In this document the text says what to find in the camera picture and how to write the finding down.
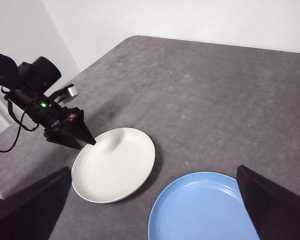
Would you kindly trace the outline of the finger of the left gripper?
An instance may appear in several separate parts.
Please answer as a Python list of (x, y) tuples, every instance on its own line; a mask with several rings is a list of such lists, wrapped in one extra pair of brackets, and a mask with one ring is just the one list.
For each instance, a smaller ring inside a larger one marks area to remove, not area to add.
[(62, 132), (75, 140), (85, 142), (90, 145), (95, 145), (96, 140), (89, 131), (84, 119), (81, 116), (67, 118), (62, 121)]
[(45, 129), (43, 132), (43, 136), (46, 138), (46, 141), (50, 143), (54, 143), (76, 150), (80, 149), (80, 144), (76, 141), (75, 138), (64, 135), (60, 131), (50, 131)]

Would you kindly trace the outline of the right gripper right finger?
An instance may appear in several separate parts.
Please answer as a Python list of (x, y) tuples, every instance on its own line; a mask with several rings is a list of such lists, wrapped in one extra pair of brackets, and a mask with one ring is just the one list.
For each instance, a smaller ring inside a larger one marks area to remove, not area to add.
[(300, 240), (300, 196), (240, 165), (236, 180), (261, 240)]

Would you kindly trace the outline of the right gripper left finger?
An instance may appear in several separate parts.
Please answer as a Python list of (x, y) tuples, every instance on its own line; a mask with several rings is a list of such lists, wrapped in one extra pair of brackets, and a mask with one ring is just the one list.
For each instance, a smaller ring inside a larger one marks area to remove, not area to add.
[(0, 200), (0, 240), (47, 240), (65, 206), (71, 169), (62, 169)]

